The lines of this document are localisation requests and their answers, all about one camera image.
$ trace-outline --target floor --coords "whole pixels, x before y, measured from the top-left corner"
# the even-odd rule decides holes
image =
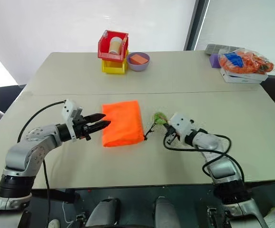
[[[165,196],[175,205],[183,228],[209,228],[207,206],[220,205],[214,198],[212,185],[186,185],[169,187],[112,188],[95,190],[78,190],[80,199],[74,204],[65,204],[67,220],[71,221],[83,211],[90,213],[95,206],[109,196],[121,200],[121,224],[138,224],[153,226],[152,204],[158,196]],[[252,189],[253,198],[265,215],[275,207],[275,183]],[[45,227],[47,216],[46,199],[33,198],[29,211],[32,212],[30,228]],[[59,219],[61,228],[67,224],[63,218],[62,203],[51,202],[51,219]]]

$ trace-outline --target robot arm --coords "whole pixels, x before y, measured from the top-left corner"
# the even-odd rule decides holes
[[[110,121],[99,121],[104,114],[81,116],[82,109],[70,100],[66,101],[64,107],[62,115],[66,123],[37,127],[9,149],[0,180],[0,211],[23,211],[29,205],[34,179],[51,150],[68,140],[90,140],[89,134],[110,124]]]
[[[167,128],[167,143],[171,144],[177,137],[184,145],[194,148],[225,152],[219,137],[197,129],[193,120],[181,114],[174,114]],[[213,152],[202,152],[206,162],[221,156]],[[207,166],[210,177],[216,186],[214,194],[220,198],[223,208],[229,217],[254,215],[262,228],[267,228],[258,206],[244,187],[240,172],[229,158],[223,156]]]

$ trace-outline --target purple bowl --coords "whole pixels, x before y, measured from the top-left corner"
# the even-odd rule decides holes
[[[141,64],[141,65],[132,64],[130,62],[130,57],[135,55],[135,54],[138,54],[138,55],[142,56],[143,58],[148,59],[148,62],[144,63],[144,64]],[[147,66],[149,65],[149,62],[150,62],[149,55],[147,55],[146,53],[143,53],[143,52],[133,52],[133,53],[130,53],[129,55],[127,55],[127,63],[129,65],[130,69],[134,70],[134,71],[143,71],[143,70],[145,70],[147,68]]]

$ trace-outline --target white box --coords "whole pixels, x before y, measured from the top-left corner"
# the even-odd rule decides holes
[[[241,75],[241,74],[231,73],[231,75],[229,75],[228,72],[229,71],[225,71],[223,68],[220,69],[220,73],[222,74],[222,77],[228,83],[257,83],[257,84],[262,83],[262,80],[254,80],[254,79],[250,79],[250,78],[234,76],[234,75]]]

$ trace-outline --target folded orange towel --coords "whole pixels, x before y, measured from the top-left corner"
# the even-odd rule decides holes
[[[103,130],[103,146],[123,146],[144,140],[142,118],[137,101],[103,104],[105,120],[111,124]]]

